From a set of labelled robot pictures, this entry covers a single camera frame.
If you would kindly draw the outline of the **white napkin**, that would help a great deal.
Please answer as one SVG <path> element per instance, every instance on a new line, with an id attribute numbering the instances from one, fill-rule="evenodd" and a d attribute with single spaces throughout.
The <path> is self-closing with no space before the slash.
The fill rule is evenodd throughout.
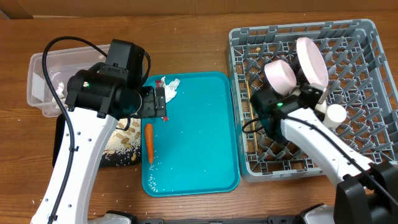
<path id="1" fill-rule="evenodd" d="M 165 83 L 165 77 L 161 78 L 160 86 L 165 90 L 165 102 L 170 102 L 173 98 L 175 98 L 177 94 L 177 88 L 180 84 L 180 80 L 176 78 L 175 80 L 171 81 L 169 84 Z"/>

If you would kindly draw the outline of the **white paper cup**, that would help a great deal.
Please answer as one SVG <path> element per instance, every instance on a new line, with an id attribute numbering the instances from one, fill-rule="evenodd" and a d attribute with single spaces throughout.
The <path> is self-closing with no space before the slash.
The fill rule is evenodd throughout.
<path id="1" fill-rule="evenodd" d="M 339 104 L 326 105 L 326 101 L 315 106 L 315 113 L 323 124 L 331 130 L 335 130 L 346 119 L 346 110 Z"/>

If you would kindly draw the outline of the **pink bowl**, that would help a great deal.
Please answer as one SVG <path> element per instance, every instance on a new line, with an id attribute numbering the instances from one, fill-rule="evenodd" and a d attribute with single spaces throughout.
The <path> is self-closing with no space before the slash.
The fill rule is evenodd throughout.
<path id="1" fill-rule="evenodd" d="M 297 84 L 294 71 L 284 60 L 265 64 L 264 73 L 270 86 L 282 96 L 288 95 Z"/>

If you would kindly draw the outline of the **orange carrot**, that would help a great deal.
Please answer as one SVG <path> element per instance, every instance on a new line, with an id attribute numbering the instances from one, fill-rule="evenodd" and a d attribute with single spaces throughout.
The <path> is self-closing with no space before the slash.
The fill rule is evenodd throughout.
<path id="1" fill-rule="evenodd" d="M 147 123 L 144 128 L 144 137 L 146 141 L 147 157 L 149 164 L 154 162 L 154 128 L 152 123 Z"/>

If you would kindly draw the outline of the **large white plate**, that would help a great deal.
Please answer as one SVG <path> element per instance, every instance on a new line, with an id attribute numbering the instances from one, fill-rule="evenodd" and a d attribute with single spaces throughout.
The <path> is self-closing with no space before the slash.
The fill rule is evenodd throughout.
<path id="1" fill-rule="evenodd" d="M 328 86 L 328 71 L 317 45 L 308 37 L 300 37 L 296 42 L 298 60 L 309 84 Z"/>

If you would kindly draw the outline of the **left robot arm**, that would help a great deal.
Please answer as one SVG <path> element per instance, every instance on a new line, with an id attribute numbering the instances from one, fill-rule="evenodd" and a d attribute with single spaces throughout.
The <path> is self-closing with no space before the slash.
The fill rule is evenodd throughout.
<path id="1" fill-rule="evenodd" d="M 65 129 L 57 160 L 44 199 L 32 223 L 89 223 L 88 207 L 104 149 L 120 119 L 156 118 L 166 115 L 164 88 L 145 86 L 149 54 L 140 46 L 114 39 L 105 62 L 80 70 L 67 83 L 61 101 L 50 80 L 47 55 L 42 70 L 50 92 L 65 118 Z"/>

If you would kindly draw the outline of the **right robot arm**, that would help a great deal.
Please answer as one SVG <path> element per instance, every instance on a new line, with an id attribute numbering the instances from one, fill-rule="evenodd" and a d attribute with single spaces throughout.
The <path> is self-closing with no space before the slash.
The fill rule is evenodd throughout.
<path id="1" fill-rule="evenodd" d="M 304 84 L 299 95 L 279 98 L 271 89 L 255 91 L 250 103 L 267 136 L 290 141 L 321 168 L 336 188 L 335 204 L 319 204 L 300 223 L 397 223 L 397 168 L 373 163 L 350 148 L 314 113 L 325 88 Z"/>

